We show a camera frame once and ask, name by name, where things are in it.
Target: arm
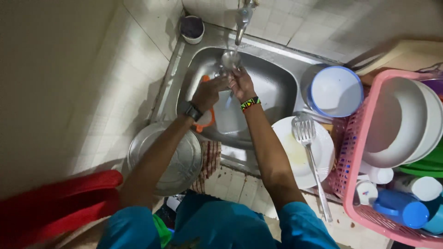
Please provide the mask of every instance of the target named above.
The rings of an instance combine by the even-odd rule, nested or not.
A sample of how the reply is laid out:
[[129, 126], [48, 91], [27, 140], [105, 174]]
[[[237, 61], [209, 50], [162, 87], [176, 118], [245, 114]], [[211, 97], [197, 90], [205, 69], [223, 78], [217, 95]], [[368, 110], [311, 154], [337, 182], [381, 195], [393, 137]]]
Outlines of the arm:
[[[231, 89], [241, 103], [256, 96], [252, 80], [244, 68], [234, 70], [234, 76], [236, 80], [231, 84]], [[288, 156], [266, 119], [262, 106], [247, 108], [245, 117], [261, 178], [276, 210], [290, 202], [306, 203], [295, 182]]]
[[[229, 76], [202, 82], [191, 102], [204, 113], [218, 101], [218, 92], [228, 84]], [[123, 207], [147, 206], [152, 209], [155, 187], [193, 122], [191, 117], [180, 114], [149, 147], [123, 184], [120, 191]]]

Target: faucet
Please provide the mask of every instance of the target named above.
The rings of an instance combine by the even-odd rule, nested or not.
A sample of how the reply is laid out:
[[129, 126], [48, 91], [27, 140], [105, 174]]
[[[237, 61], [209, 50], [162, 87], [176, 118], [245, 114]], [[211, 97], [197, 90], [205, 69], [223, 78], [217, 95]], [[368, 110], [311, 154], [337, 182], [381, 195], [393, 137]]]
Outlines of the faucet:
[[254, 0], [244, 0], [244, 5], [242, 8], [237, 10], [235, 16], [235, 21], [237, 22], [237, 35], [235, 36], [235, 45], [239, 46], [241, 43], [241, 38], [245, 33], [246, 27], [252, 18], [252, 8], [255, 8], [257, 4]]

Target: blue shirt sleeve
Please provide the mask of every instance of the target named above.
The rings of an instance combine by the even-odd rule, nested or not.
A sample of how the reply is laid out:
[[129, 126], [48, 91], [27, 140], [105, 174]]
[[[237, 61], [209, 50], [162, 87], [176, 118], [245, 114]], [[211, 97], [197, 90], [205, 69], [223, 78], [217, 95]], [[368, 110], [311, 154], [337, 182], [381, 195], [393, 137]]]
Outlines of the blue shirt sleeve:
[[131, 206], [108, 220], [97, 249], [159, 249], [160, 237], [152, 212], [147, 207]]
[[291, 202], [277, 212], [283, 248], [339, 249], [325, 224], [303, 202]]

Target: person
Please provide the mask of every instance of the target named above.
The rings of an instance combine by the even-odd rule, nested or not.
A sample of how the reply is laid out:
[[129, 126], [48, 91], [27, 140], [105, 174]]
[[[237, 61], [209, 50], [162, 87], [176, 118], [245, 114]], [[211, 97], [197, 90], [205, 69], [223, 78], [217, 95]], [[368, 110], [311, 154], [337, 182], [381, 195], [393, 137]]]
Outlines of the person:
[[[339, 247], [295, 182], [288, 157], [257, 101], [253, 82], [243, 67], [202, 82], [191, 103], [200, 112], [218, 101], [229, 86], [241, 103], [254, 99], [244, 115], [251, 134], [263, 185], [280, 219], [281, 243], [272, 238], [263, 215], [247, 206], [212, 196], [186, 195], [177, 208], [169, 248], [322, 248]], [[160, 248], [152, 216], [155, 186], [194, 119], [179, 114], [146, 151], [120, 191], [123, 209], [109, 218], [97, 248]]]

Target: hand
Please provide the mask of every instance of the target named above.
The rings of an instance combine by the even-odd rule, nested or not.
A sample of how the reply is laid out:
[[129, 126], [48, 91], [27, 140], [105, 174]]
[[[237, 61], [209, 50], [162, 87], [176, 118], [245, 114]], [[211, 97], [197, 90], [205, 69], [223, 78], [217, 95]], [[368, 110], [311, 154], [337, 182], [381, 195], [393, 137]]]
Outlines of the hand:
[[238, 70], [234, 69], [232, 73], [234, 74], [235, 80], [230, 83], [229, 87], [240, 103], [257, 96], [254, 91], [251, 77], [244, 67], [241, 66]]
[[231, 81], [234, 81], [233, 76], [232, 74], [228, 74], [206, 82], [201, 82], [192, 97], [191, 103], [194, 104], [200, 112], [205, 113], [205, 111], [211, 109], [218, 101], [218, 92], [227, 88]]

